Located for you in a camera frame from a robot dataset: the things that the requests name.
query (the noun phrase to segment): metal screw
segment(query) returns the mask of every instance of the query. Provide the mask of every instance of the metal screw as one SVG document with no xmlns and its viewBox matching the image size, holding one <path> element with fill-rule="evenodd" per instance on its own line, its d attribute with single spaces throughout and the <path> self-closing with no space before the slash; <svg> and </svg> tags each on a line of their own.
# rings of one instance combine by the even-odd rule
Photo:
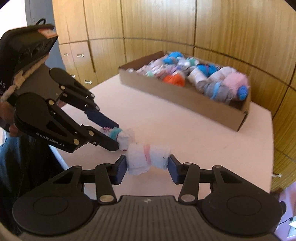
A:
<svg viewBox="0 0 296 241">
<path fill-rule="evenodd" d="M 112 195 L 102 195 L 100 196 L 101 202 L 112 202 L 114 200 L 114 197 Z"/>
<path fill-rule="evenodd" d="M 75 144 L 75 145 L 79 145 L 79 143 L 80 143 L 80 142 L 79 142 L 77 139 L 74 139 L 74 144 Z"/>
<path fill-rule="evenodd" d="M 195 196 L 191 194 L 185 194 L 181 196 L 181 200 L 183 202 L 193 202 L 195 200 Z"/>
</svg>

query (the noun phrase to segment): cardboard box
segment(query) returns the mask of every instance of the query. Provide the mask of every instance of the cardboard box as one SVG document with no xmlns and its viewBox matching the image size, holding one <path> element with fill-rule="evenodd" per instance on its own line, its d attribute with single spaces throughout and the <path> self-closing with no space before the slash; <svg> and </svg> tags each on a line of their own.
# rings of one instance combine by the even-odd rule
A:
<svg viewBox="0 0 296 241">
<path fill-rule="evenodd" d="M 156 60 L 162 56 L 164 56 L 164 52 L 160 51 L 120 66 L 119 76 L 121 82 L 124 85 L 159 96 L 186 107 L 235 131 L 238 131 L 241 128 L 249 113 L 251 89 L 249 89 L 249 94 L 246 100 L 231 101 L 229 105 L 226 105 L 224 103 L 215 102 L 207 96 L 198 93 L 195 87 L 188 81 L 184 87 L 179 87 L 164 83 L 157 78 L 151 78 L 127 71 L 129 68 L 138 70 L 142 66 L 149 64 L 152 60 Z M 209 63 L 204 60 L 200 60 L 200 62 L 203 64 Z"/>
</svg>

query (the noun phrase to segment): wooden cabinet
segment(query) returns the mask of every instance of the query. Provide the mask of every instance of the wooden cabinet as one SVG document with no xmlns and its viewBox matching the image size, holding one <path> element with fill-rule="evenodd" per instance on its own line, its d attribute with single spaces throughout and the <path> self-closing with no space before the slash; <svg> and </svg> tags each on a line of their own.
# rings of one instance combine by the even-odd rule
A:
<svg viewBox="0 0 296 241">
<path fill-rule="evenodd" d="M 70 43 L 80 83 L 90 89 L 98 84 L 87 42 Z"/>
<path fill-rule="evenodd" d="M 73 78 L 75 78 L 77 81 L 80 82 L 78 72 L 74 63 L 72 51 L 70 44 L 61 44 L 59 46 L 59 50 L 61 52 L 62 60 L 64 62 L 66 71 L 72 75 Z"/>
<path fill-rule="evenodd" d="M 59 43 L 88 39 L 83 0 L 52 0 Z"/>
<path fill-rule="evenodd" d="M 59 46 L 66 71 L 87 89 L 98 84 L 87 42 Z"/>
</svg>

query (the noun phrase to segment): wall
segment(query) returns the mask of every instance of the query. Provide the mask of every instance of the wall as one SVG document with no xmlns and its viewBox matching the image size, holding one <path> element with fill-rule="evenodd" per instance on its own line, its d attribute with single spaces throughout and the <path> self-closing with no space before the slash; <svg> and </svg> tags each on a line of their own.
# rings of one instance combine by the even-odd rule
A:
<svg viewBox="0 0 296 241">
<path fill-rule="evenodd" d="M 287 205 L 287 211 L 283 215 L 281 222 L 286 221 L 290 217 L 296 216 L 295 208 L 296 208 L 296 182 L 285 189 L 281 194 L 279 201 L 284 201 Z M 282 240 L 282 241 L 296 241 L 296 236 L 287 238 L 288 233 L 290 230 L 289 221 L 281 224 L 275 234 Z"/>
<path fill-rule="evenodd" d="M 0 37 L 10 29 L 27 26 L 25 0 L 10 0 L 0 10 L 0 23 Z"/>
<path fill-rule="evenodd" d="M 45 18 L 46 23 L 50 23 L 55 26 L 51 0 L 25 0 L 25 9 L 28 25 L 34 25 L 39 19 Z M 45 64 L 49 68 L 58 67 L 65 69 L 61 53 L 59 51 L 58 41 L 52 47 L 50 56 Z"/>
</svg>

